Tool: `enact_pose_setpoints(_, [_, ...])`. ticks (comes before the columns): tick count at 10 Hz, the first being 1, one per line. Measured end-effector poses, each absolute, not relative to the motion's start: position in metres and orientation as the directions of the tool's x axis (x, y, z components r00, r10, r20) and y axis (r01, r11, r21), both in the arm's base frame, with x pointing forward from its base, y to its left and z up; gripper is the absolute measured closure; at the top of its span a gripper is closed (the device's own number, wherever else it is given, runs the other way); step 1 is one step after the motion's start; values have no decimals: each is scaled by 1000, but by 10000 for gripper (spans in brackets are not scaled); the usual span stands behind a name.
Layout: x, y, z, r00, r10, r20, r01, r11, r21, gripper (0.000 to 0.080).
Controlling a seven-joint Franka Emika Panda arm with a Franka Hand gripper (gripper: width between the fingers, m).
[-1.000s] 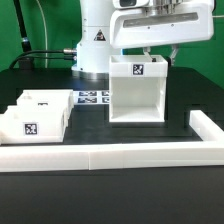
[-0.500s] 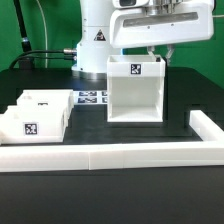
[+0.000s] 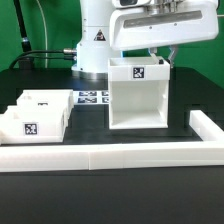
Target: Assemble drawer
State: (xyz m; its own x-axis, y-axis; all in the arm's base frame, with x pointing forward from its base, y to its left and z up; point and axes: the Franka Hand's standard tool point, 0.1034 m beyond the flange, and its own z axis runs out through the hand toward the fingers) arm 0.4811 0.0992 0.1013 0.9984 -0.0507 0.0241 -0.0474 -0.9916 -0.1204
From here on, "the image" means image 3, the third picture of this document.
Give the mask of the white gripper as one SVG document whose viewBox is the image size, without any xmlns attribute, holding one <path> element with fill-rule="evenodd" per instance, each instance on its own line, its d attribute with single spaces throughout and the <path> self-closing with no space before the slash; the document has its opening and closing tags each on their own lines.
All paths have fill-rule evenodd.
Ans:
<svg viewBox="0 0 224 224">
<path fill-rule="evenodd" d="M 214 39 L 219 32 L 219 0 L 112 0 L 109 38 L 114 50 L 149 48 L 159 64 L 157 48 L 169 46 L 174 67 L 178 44 Z"/>
</svg>

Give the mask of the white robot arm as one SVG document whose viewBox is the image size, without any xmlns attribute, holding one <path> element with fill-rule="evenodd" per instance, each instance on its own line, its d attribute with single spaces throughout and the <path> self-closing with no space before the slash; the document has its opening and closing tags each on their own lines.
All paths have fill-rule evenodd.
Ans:
<svg viewBox="0 0 224 224">
<path fill-rule="evenodd" d="M 80 0 L 82 37 L 73 71 L 85 77 L 107 76 L 107 60 L 125 51 L 177 46 L 218 35 L 220 0 Z"/>
</svg>

